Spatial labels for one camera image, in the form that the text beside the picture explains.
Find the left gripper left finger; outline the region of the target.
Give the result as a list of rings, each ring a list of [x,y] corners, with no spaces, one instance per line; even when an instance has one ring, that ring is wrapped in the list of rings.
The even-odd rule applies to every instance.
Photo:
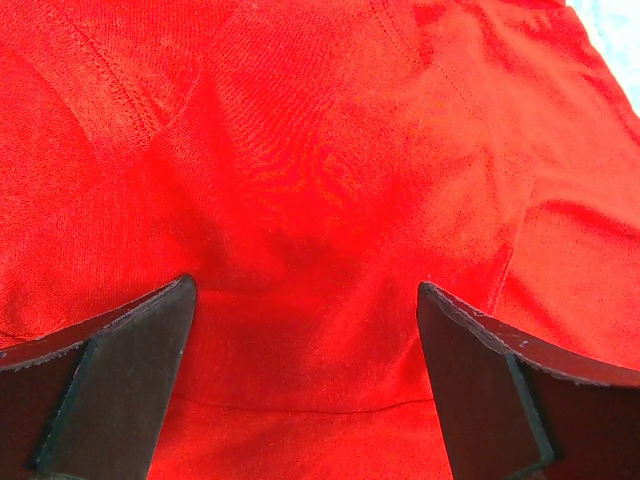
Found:
[[[195,304],[195,282],[184,275],[2,349],[2,478],[146,478]]]

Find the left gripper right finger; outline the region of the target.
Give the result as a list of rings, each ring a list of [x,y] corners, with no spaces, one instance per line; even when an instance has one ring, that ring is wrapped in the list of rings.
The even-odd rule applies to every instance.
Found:
[[[417,321],[456,479],[636,479],[639,373],[549,344],[433,283]]]

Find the red t-shirt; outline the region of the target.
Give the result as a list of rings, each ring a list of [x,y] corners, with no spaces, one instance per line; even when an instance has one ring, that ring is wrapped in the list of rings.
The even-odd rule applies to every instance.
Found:
[[[639,364],[639,120],[562,1],[5,1],[1,343],[188,273],[155,479],[446,479],[433,282]]]

